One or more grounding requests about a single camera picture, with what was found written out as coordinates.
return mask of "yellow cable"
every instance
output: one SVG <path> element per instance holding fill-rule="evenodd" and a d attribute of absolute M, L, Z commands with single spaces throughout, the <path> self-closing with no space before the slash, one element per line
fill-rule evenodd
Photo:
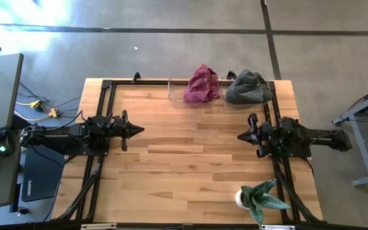
<path fill-rule="evenodd" d="M 16 113 L 20 118 L 22 118 L 22 119 L 24 119 L 24 120 L 27 120 L 27 121 L 40 121 L 40 120 L 43 120 L 43 119 L 49 118 L 49 116 L 46 116 L 46 117 L 38 118 L 38 119 L 29 119 L 29 118 L 24 117 L 24 116 L 23 116 L 22 114 L 20 114 L 18 111 L 14 111 L 14 113 Z"/>
<path fill-rule="evenodd" d="M 18 105 L 32 105 L 32 103 L 20 103 L 20 102 L 16 102 L 16 104 L 18 104 Z"/>

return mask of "computer mouse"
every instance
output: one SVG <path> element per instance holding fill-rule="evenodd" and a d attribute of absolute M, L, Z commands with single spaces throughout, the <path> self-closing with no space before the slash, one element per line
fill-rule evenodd
<path fill-rule="evenodd" d="M 10 140 L 10 135 L 8 132 L 0 134 L 0 156 L 8 157 L 13 153 L 13 144 Z"/>

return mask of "white pot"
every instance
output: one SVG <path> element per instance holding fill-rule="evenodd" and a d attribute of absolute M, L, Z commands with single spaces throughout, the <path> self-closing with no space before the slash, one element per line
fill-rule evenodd
<path fill-rule="evenodd" d="M 242 205 L 241 194 L 242 194 L 242 190 L 237 191 L 237 193 L 235 194 L 236 205 L 238 205 L 238 207 L 240 207 L 240 209 L 249 210 L 249 208 Z"/>

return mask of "wooden table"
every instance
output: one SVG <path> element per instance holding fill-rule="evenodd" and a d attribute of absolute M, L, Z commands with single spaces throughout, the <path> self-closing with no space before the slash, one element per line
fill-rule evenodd
<path fill-rule="evenodd" d="M 79 106 L 85 117 L 96 114 L 102 80 L 86 79 Z M 276 80 L 275 86 L 281 116 L 299 118 L 291 81 Z M 211 107 L 188 108 L 169 101 L 167 86 L 119 85 L 112 111 L 123 109 L 130 122 L 146 130 L 128 141 L 127 152 L 120 149 L 120 139 L 112 140 L 95 222 L 254 223 L 249 212 L 237 207 L 234 195 L 242 185 L 273 179 L 273 165 L 269 157 L 258 159 L 256 147 L 236 136 L 249 128 L 251 112 L 265 120 L 262 105 L 234 110 L 219 99 Z M 53 217 L 81 189 L 85 163 L 80 156 L 65 165 Z M 309 165 L 291 158 L 291 168 L 296 193 L 322 219 Z M 277 189 L 271 193 L 277 196 Z M 264 223 L 281 222 L 279 210 L 264 210 Z"/>

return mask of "pink towel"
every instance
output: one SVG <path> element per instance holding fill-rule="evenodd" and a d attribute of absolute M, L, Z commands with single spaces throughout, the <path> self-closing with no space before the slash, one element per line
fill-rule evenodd
<path fill-rule="evenodd" d="M 204 63 L 195 70 L 184 91 L 186 103 L 211 102 L 220 98 L 218 75 Z"/>

